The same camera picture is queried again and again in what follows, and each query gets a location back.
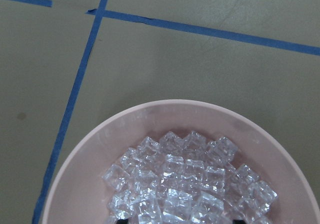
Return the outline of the clear ice cubes pile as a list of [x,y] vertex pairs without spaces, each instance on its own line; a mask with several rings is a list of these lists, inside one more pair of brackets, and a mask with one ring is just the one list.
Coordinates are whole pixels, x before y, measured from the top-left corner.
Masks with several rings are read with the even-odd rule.
[[233,166],[238,147],[227,137],[192,131],[145,137],[110,166],[114,193],[108,224],[269,224],[277,193],[247,164]]

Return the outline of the pink plastic bowl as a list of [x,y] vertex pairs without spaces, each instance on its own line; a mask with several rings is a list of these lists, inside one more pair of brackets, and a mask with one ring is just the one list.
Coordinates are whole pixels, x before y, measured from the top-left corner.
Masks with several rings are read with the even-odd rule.
[[73,149],[51,186],[44,224],[102,224],[112,189],[103,173],[130,146],[166,132],[196,131],[209,139],[226,136],[239,148],[235,163],[246,163],[278,194],[269,217],[275,224],[317,224],[320,210],[304,174],[289,153],[254,122],[226,108],[195,100],[171,99],[126,109],[94,128]]

